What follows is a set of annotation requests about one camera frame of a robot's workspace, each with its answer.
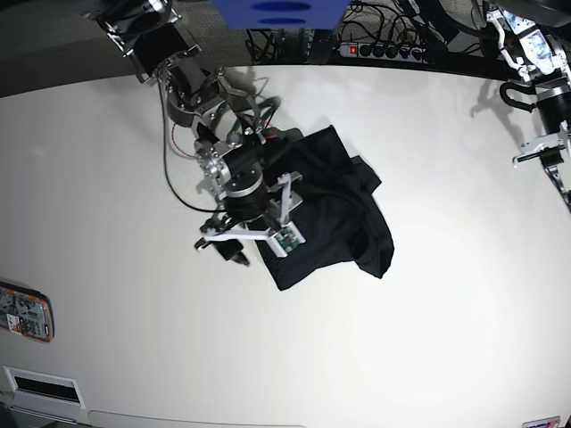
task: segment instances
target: label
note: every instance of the label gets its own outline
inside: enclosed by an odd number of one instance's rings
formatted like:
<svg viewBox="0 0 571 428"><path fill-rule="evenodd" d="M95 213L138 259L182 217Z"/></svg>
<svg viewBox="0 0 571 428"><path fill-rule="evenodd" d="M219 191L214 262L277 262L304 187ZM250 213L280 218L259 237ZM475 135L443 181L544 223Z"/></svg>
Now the label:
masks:
<svg viewBox="0 0 571 428"><path fill-rule="evenodd" d="M8 328L12 333L21 334L20 319L14 315L6 314L8 318Z"/></svg>
<svg viewBox="0 0 571 428"><path fill-rule="evenodd" d="M526 422L522 428L558 428L561 418L559 416L542 419L541 421Z"/></svg>

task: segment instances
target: black cloth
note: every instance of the black cloth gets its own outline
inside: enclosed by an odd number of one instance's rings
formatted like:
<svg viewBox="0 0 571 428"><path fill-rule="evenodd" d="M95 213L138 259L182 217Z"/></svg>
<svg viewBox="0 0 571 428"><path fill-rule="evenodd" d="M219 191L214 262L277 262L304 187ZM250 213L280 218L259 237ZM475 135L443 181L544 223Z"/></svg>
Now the black cloth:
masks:
<svg viewBox="0 0 571 428"><path fill-rule="evenodd" d="M282 152L283 141L268 140L267 155ZM318 268L355 261L359 268L381 278L391 265L391 232L372 193L381 180L360 157L349 158L333 127L290 143L264 172L274 184L285 172L298 171L303 180L293 189L303 203L291 219L306 243L286 258L276 257L264 242L257 242L264 263L280 291L287 290Z"/></svg>

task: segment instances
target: robotic arm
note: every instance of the robotic arm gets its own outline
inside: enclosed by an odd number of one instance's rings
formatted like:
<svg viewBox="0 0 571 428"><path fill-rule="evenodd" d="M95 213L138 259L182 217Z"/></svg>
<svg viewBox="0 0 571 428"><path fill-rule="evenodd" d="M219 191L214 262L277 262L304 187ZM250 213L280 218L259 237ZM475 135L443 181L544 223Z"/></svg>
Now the robotic arm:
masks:
<svg viewBox="0 0 571 428"><path fill-rule="evenodd" d="M224 69L212 74L203 71L195 60L200 47L191 35L175 27L180 16L172 8L172 0L102 1L87 16L131 59L141 82L158 84L170 189L188 208L212 214L200 228L203 237L195 248L213 245L224 259L248 265L240 241L264 241L280 258L304 243L289 218L302 203L292 189L292 182L302 176L292 171L270 185L263 177L272 161L266 156L265 145L278 99L256 103L255 95L230 83ZM219 129L223 116L234 121L227 133ZM187 157L194 158L202 169L217 204L215 210L190 205L172 186L166 161L170 120L192 129L194 155Z"/></svg>
<svg viewBox="0 0 571 428"><path fill-rule="evenodd" d="M508 9L496 7L487 13L486 19L498 32L498 48L506 63L521 77L521 82L507 82L500 88L502 100L517 109L532 112L538 110L548 135L522 144L522 154L514 158L514 164L539 158L542 167L571 211L571 192L563 184L559 164L561 152L571 154L571 69L567 54L558 39L550 34L544 22L558 27L571 22L571 3L566 1L535 2L533 0L499 0ZM538 21L531 21L514 14L527 13ZM507 44L507 35L512 43ZM535 103L521 103L509 97L508 91L534 95Z"/></svg>
<svg viewBox="0 0 571 428"><path fill-rule="evenodd" d="M192 35L176 28L181 18L172 0L88 1L85 15L98 23L115 45L136 66L141 82L158 83L164 119L165 173L168 122L191 128L193 158L217 203L212 217L201 227L203 237L195 248L213 245L226 260L248 264L239 240L268 244L278 257L305 240L289 214L302 203L292 183L302 177L285 173L266 184L263 171L269 138L267 126L278 107L277 100L256 103L255 95L234 87L227 73L204 72L195 60L201 52ZM571 70L567 55L551 29L571 23L568 0L495 0L485 17L498 33L498 47L521 81L501 87L505 103L526 111L539 110L548 135L523 144L515 163L540 158L543 168L571 210L571 193L559 175L561 152L571 152ZM537 97L525 104L509 97L515 90ZM235 124L220 134L220 118L229 112Z"/></svg>

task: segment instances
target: red wire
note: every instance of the red wire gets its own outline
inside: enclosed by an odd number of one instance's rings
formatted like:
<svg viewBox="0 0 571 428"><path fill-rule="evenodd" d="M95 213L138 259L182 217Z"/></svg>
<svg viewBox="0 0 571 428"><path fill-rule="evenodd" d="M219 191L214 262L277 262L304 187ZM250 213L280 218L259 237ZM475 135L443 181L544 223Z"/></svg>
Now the red wire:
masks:
<svg viewBox="0 0 571 428"><path fill-rule="evenodd" d="M191 158L191 159L196 159L195 156L193 156L192 154L188 154L187 152L185 152L184 150L182 150L180 147L178 147L177 142L175 141L175 126L177 124L173 123L172 124L172 130L170 131L170 140L172 141L172 144L175 146L175 148L184 156L186 156L187 158Z"/></svg>

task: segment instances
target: sticker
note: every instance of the sticker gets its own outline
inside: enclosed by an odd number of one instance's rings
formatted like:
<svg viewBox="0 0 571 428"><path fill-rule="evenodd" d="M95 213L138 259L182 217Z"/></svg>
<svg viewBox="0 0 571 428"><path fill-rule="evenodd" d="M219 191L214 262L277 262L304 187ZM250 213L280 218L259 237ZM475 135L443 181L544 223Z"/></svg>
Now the sticker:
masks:
<svg viewBox="0 0 571 428"><path fill-rule="evenodd" d="M519 43L521 43L521 47L524 48L527 59L543 74L549 75L555 71L550 46L547 44L547 40L545 40L545 37L539 29L520 38Z"/></svg>
<svg viewBox="0 0 571 428"><path fill-rule="evenodd" d="M508 11L501 11L501 13L516 35L523 33L535 25L535 22L520 18Z"/></svg>
<svg viewBox="0 0 571 428"><path fill-rule="evenodd" d="M526 422L522 428L558 428L561 418L559 416L542 419L541 421Z"/></svg>
<svg viewBox="0 0 571 428"><path fill-rule="evenodd" d="M6 314L8 318L8 328L12 333L21 334L20 319L14 315Z"/></svg>

